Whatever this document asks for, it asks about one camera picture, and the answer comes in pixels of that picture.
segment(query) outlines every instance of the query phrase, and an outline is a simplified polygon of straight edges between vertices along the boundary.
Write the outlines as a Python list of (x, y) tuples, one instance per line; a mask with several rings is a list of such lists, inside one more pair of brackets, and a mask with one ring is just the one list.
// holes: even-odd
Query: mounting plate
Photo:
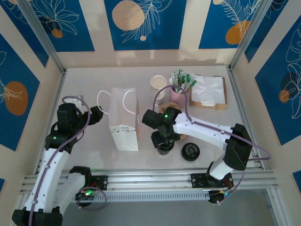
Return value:
[(91, 185), (99, 188), (102, 191), (106, 191), (108, 186), (108, 176), (92, 176)]
[[(209, 188), (213, 186), (208, 183), (206, 178), (206, 173), (192, 173), (191, 174), (191, 183), (192, 188)], [(221, 181), (217, 184), (217, 186), (214, 186), (214, 188), (229, 188), (231, 189), (234, 186), (233, 184), (233, 178), (230, 173), (228, 173)]]

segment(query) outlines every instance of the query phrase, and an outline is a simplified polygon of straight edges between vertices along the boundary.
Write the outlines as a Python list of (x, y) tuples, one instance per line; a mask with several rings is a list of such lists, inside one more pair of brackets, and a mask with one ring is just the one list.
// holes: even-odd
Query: paper bag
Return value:
[(138, 151), (140, 120), (135, 88), (112, 88), (110, 111), (106, 114), (117, 150)]

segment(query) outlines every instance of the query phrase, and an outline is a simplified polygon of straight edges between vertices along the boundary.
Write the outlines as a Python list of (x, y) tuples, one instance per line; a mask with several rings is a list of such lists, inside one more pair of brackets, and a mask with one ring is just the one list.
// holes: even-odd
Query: green led light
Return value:
[(85, 195), (91, 195), (92, 194), (92, 191), (88, 191), (85, 193)]

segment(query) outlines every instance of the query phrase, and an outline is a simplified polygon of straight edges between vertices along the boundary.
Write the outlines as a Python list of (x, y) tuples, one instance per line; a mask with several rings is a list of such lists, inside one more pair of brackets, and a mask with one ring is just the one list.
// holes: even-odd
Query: stack of paper cups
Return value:
[[(156, 75), (152, 77), (152, 79), (150, 80), (150, 88), (151, 88), (151, 95), (153, 100), (155, 99), (157, 93), (165, 86), (167, 86), (167, 80), (165, 77), (163, 77), (162, 75)], [(163, 103), (163, 98), (165, 94), (166, 94), (166, 89), (159, 93), (155, 104), (160, 105), (161, 103)]]

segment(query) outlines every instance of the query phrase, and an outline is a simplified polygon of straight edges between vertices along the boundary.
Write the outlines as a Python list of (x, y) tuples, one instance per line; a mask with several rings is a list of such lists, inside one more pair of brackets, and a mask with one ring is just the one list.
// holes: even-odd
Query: wooden tray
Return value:
[(202, 105), (201, 102), (192, 101), (192, 99), (191, 99), (191, 93), (192, 92), (190, 92), (190, 106), (193, 106), (193, 107), (204, 107), (204, 108), (211, 108), (211, 109), (218, 109), (218, 110), (225, 109), (227, 107), (227, 87), (226, 87), (226, 81), (225, 81), (224, 77), (222, 77), (222, 81), (224, 83), (224, 94), (225, 94), (225, 103), (224, 104), (216, 104), (214, 106), (204, 106), (204, 105)]

